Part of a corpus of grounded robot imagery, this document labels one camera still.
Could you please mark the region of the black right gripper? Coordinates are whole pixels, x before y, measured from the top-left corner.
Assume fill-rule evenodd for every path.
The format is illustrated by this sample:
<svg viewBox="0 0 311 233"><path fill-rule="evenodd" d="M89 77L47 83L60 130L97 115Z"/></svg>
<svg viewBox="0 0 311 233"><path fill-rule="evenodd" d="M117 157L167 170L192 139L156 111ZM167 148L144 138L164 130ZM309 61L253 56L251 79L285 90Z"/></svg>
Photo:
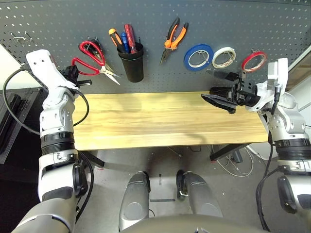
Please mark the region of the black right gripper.
<svg viewBox="0 0 311 233"><path fill-rule="evenodd" d="M240 76L238 73L230 72L225 69L209 69L207 73L222 80L232 82L238 80L227 95L230 101L218 95L201 94L203 100L213 106L224 109L230 114L234 114L237 105L253 107L259 102L260 96L257 95L258 88L254 82L246 78L245 71L242 71Z"/></svg>

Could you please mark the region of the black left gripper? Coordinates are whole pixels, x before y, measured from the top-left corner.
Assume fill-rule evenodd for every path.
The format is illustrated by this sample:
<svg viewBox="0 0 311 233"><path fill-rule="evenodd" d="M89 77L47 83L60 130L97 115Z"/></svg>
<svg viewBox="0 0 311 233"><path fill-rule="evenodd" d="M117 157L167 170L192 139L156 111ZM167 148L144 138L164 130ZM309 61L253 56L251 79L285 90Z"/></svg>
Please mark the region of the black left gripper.
<svg viewBox="0 0 311 233"><path fill-rule="evenodd" d="M82 80L78 81L79 71L76 65L68 66L65 69L60 71L61 74L66 78L66 80L70 81L74 85L92 85L92 80Z"/></svg>

